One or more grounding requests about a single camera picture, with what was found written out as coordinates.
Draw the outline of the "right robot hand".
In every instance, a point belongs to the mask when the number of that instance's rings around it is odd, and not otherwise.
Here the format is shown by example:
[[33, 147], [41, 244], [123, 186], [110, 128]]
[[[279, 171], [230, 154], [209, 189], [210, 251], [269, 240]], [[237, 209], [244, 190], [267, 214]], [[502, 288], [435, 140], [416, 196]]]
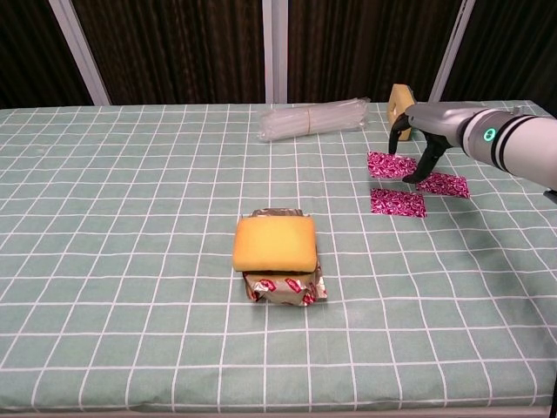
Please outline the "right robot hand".
[[457, 102], [422, 103], [407, 107], [392, 124], [388, 153], [396, 153], [400, 134], [410, 128], [424, 134], [426, 149], [415, 171], [402, 180], [407, 184], [418, 184], [427, 179], [447, 149], [461, 147], [462, 126], [477, 110], [477, 106]]

